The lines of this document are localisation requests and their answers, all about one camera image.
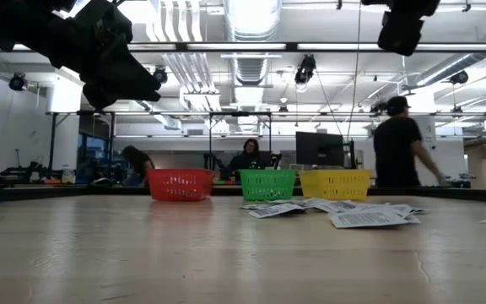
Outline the black computer monitor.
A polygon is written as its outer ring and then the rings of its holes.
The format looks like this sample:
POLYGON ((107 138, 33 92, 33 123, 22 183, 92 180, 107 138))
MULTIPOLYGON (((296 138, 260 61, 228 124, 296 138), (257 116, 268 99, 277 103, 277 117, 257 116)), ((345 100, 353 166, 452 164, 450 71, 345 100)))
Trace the black computer monitor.
POLYGON ((344 142, 341 135, 297 132, 295 144, 298 164, 344 166, 344 142))

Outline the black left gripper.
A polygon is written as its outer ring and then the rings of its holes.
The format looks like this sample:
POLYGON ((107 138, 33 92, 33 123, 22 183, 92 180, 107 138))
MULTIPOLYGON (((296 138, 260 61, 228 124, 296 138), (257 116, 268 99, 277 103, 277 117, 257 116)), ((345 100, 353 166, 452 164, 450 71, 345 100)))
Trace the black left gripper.
POLYGON ((132 23, 108 0, 89 0, 73 17, 78 0, 40 0, 46 10, 40 54, 57 68, 65 67, 86 80, 83 94, 94 109, 117 100, 158 101, 161 83, 128 50, 132 23))

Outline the silver ceiling duct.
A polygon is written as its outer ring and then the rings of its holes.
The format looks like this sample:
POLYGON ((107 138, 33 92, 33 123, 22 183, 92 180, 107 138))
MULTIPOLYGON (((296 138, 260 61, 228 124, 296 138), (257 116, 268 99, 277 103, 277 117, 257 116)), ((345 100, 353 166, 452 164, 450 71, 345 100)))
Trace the silver ceiling duct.
MULTIPOLYGON (((229 41, 264 42, 276 38, 282 0, 223 0, 229 41)), ((235 79, 243 85, 259 85, 266 77, 266 58, 232 60, 235 79)))

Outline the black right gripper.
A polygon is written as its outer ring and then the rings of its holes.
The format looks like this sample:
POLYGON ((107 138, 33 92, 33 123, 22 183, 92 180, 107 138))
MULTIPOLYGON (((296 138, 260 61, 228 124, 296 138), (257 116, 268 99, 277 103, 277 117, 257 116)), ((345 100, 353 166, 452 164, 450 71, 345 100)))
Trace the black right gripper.
POLYGON ((384 51, 411 56, 420 39, 424 21, 415 16, 386 11, 377 45, 384 51))

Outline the red plastic basket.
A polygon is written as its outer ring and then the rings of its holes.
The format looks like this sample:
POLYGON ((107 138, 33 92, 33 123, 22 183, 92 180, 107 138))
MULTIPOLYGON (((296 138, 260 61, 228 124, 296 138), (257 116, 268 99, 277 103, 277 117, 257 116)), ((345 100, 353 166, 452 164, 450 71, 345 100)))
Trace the red plastic basket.
POLYGON ((213 189, 214 172, 206 169, 150 169, 147 173, 152 199, 201 201, 213 189))

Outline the yellow plastic basket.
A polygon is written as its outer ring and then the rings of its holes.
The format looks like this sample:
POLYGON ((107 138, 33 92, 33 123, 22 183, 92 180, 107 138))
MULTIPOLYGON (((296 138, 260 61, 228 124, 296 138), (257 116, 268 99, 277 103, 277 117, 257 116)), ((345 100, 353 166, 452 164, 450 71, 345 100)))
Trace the yellow plastic basket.
POLYGON ((311 170, 300 173, 304 197, 365 201, 371 170, 311 170))

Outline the green plastic basket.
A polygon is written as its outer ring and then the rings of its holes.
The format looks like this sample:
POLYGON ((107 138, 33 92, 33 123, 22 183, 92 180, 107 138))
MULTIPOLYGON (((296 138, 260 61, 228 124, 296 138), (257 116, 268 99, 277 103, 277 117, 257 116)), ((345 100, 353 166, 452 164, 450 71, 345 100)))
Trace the green plastic basket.
POLYGON ((296 175, 296 170, 240 170, 243 198, 246 201, 292 198, 296 175))

